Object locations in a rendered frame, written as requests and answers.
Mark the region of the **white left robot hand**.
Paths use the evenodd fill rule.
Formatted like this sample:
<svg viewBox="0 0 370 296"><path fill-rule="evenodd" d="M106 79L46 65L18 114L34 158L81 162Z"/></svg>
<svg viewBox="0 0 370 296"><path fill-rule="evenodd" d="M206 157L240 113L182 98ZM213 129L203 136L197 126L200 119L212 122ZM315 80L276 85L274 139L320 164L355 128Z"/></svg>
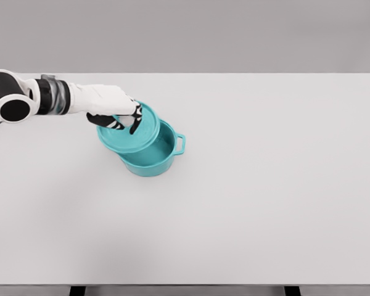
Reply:
<svg viewBox="0 0 370 296"><path fill-rule="evenodd" d="M114 130L129 128L133 135L141 124L142 105L120 87L95 84L91 88L86 118L96 126Z"/></svg>

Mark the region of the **teal pot lid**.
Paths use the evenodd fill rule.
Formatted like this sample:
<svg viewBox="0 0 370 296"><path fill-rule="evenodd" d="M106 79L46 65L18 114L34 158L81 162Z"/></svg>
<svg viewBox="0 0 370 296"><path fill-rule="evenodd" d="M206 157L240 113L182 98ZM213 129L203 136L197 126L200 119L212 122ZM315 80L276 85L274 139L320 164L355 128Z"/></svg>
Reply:
<svg viewBox="0 0 370 296"><path fill-rule="evenodd" d="M130 134L130 128L123 130L97 126L97 136L106 148L119 154L133 154L152 144L160 131L160 119L147 104L140 102L142 118L137 130Z"/></svg>

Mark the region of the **teal pot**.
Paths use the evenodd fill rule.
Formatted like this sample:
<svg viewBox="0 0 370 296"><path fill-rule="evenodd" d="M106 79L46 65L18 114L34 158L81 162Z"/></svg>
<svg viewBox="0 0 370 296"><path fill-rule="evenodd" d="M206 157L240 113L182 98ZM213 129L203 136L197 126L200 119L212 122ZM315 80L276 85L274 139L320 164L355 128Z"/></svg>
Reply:
<svg viewBox="0 0 370 296"><path fill-rule="evenodd" d="M141 177L154 177L166 172L175 156L185 152L186 137L177 133L164 120L160 120L157 138L147 148L132 154L119 154L122 162L133 174Z"/></svg>

